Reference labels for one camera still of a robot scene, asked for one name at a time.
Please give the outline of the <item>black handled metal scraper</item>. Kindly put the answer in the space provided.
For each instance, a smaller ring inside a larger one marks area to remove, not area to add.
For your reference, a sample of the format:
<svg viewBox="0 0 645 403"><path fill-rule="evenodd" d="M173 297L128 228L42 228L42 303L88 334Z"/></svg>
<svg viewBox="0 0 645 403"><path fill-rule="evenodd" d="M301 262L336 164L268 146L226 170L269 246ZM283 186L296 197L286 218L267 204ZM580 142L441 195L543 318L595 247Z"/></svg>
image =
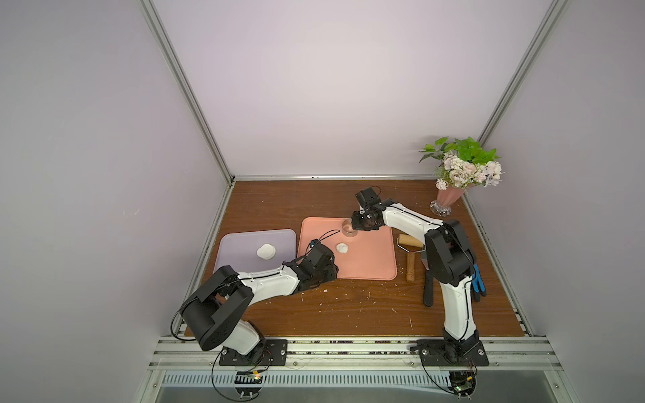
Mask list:
<svg viewBox="0 0 645 403"><path fill-rule="evenodd" d="M423 304L425 307L434 305L433 273L429 268L428 254L426 250L421 253L421 262L425 268L424 287L423 287Z"/></svg>

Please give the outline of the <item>blue work glove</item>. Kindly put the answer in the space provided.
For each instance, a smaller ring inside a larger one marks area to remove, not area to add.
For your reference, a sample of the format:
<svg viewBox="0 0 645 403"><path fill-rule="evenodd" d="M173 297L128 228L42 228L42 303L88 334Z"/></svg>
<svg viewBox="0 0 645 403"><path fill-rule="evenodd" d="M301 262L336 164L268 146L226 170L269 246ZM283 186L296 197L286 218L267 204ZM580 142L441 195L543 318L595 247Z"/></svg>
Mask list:
<svg viewBox="0 0 645 403"><path fill-rule="evenodd" d="M485 288L485 282L483 281L479 265L474 265L474 275L471 283L472 295L475 302L480 302L482 297L487 296L487 290Z"/></svg>

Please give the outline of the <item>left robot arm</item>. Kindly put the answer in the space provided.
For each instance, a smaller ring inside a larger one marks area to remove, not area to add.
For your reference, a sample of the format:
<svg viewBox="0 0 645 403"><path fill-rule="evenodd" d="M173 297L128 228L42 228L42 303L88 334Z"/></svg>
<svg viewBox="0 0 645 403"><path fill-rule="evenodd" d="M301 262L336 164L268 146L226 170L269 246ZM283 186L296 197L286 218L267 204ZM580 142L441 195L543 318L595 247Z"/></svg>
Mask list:
<svg viewBox="0 0 645 403"><path fill-rule="evenodd" d="M273 270L245 273L225 265L183 302L178 313L203 351L223 346L247 355L263 343L260 333L243 319L250 306L307 292L336 280L338 273L334 252L321 243Z"/></svg>

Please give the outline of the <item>pink silicone mat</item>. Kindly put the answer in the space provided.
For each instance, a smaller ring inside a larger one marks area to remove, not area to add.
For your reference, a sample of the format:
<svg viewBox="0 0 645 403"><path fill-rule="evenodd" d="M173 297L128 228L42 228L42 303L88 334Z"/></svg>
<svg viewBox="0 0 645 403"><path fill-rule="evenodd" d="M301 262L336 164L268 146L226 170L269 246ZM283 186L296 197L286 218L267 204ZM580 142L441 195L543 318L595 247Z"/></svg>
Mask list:
<svg viewBox="0 0 645 403"><path fill-rule="evenodd" d="M334 252L339 279L394 280L397 267L391 228L385 226L376 231L358 231L348 236L343 232L344 224L347 224L345 218L305 218L297 254L303 255L312 240L320 239ZM349 245L347 254L336 250L338 243Z"/></svg>

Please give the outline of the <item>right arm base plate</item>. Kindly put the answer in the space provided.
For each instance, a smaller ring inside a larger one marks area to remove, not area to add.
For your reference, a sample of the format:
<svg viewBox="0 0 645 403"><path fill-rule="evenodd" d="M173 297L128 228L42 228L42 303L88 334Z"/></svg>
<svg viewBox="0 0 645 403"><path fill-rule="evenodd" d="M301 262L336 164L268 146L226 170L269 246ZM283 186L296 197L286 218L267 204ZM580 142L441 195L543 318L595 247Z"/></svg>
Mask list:
<svg viewBox="0 0 645 403"><path fill-rule="evenodd" d="M475 335L465 341L422 339L416 351L423 365L435 367L486 367L490 361Z"/></svg>

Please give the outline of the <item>large dough ball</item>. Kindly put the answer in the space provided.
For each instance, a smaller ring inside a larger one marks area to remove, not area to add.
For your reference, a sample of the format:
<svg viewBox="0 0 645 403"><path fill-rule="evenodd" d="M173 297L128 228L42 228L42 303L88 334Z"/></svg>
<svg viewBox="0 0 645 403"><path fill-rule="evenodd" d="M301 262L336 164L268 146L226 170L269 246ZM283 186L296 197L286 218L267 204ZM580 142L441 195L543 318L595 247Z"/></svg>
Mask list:
<svg viewBox="0 0 645 403"><path fill-rule="evenodd" d="M271 260L276 255L276 248L272 244L264 243L256 250L256 254L262 260Z"/></svg>

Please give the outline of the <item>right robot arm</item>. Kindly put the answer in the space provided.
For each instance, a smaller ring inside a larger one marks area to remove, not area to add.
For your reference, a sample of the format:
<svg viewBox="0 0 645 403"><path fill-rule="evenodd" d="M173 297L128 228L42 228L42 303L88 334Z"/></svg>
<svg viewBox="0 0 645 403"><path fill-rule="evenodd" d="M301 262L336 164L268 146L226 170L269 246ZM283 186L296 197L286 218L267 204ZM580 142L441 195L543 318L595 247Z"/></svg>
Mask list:
<svg viewBox="0 0 645 403"><path fill-rule="evenodd" d="M465 349L477 343L471 289L476 258L461 224L442 221L383 201L352 214L354 230L371 231L383 226L397 229L423 243L429 273L441 285L445 320L444 337Z"/></svg>

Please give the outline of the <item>aluminium frame rail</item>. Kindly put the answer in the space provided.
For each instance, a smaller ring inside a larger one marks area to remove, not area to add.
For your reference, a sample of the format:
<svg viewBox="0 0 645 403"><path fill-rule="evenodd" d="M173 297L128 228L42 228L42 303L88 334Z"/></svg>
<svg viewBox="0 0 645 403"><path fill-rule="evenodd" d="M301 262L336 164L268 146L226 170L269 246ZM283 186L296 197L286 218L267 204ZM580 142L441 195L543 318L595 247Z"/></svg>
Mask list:
<svg viewBox="0 0 645 403"><path fill-rule="evenodd" d="M304 369L419 369L421 359L411 348L418 336L396 338L293 337L287 340L283 370ZM561 370L559 358L546 337L483 337L490 364L485 370ZM204 352L195 342L162 337L148 370L209 369L223 357L220 349Z"/></svg>

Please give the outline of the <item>small dough piece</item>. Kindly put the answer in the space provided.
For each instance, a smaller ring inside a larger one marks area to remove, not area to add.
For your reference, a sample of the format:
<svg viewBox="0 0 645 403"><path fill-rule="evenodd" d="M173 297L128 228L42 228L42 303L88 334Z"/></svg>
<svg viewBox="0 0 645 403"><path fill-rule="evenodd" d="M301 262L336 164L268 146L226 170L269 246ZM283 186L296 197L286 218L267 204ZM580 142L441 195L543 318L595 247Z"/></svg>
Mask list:
<svg viewBox="0 0 645 403"><path fill-rule="evenodd" d="M349 251L349 245L347 245L347 243L338 243L336 245L336 250L341 254L347 254Z"/></svg>

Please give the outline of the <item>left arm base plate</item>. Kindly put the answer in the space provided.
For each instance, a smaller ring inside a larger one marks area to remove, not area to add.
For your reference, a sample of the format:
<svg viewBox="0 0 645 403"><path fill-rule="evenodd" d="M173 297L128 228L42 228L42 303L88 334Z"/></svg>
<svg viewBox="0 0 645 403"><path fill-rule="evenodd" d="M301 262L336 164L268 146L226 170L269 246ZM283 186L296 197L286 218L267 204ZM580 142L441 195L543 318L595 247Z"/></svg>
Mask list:
<svg viewBox="0 0 645 403"><path fill-rule="evenodd" d="M261 339L248 354L223 348L218 364L236 367L285 366L287 361L287 339Z"/></svg>

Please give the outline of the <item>purple silicone mat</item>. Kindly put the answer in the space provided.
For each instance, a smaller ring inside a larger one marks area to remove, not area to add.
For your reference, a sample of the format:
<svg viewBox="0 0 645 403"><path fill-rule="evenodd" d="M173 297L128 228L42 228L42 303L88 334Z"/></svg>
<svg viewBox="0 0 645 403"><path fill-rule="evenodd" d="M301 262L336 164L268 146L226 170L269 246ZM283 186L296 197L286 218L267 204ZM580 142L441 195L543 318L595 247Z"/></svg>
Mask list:
<svg viewBox="0 0 645 403"><path fill-rule="evenodd" d="M296 258L296 233L292 229L265 230L224 235L218 247L213 272L229 265L238 273L255 273L279 268ZM276 255L262 260L256 250L264 243L275 246Z"/></svg>

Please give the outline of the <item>artificial flower bouquet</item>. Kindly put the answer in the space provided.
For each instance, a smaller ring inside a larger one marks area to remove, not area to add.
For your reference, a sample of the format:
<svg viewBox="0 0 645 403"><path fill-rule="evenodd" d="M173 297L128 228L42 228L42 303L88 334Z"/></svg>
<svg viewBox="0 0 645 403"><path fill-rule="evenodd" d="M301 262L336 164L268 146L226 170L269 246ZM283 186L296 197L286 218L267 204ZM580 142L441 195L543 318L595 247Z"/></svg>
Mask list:
<svg viewBox="0 0 645 403"><path fill-rule="evenodd" d="M472 137L452 141L443 137L426 144L419 153L422 155L420 161L433 159L439 162L436 188L440 191L498 186L502 182L503 170L497 149L484 149Z"/></svg>

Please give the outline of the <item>wooden rolling pin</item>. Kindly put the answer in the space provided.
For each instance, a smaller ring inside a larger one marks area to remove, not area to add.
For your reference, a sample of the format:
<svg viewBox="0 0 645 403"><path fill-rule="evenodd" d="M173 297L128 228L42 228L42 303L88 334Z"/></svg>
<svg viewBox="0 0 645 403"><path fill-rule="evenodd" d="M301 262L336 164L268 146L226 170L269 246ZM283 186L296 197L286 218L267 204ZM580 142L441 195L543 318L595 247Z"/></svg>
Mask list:
<svg viewBox="0 0 645 403"><path fill-rule="evenodd" d="M416 280L416 256L421 255L424 248L423 243L407 234L400 234L397 238L397 246L406 253L406 281Z"/></svg>

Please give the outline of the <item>pink glass vase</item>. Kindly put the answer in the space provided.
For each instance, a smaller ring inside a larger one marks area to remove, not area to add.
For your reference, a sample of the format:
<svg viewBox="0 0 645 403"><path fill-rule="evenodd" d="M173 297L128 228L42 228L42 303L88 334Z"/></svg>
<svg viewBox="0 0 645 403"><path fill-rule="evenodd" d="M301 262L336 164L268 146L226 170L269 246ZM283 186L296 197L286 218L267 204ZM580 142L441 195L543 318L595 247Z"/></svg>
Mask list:
<svg viewBox="0 0 645 403"><path fill-rule="evenodd" d="M448 186L438 191L437 198L431 202L431 211L442 218L452 213L452 206L465 194L465 189Z"/></svg>

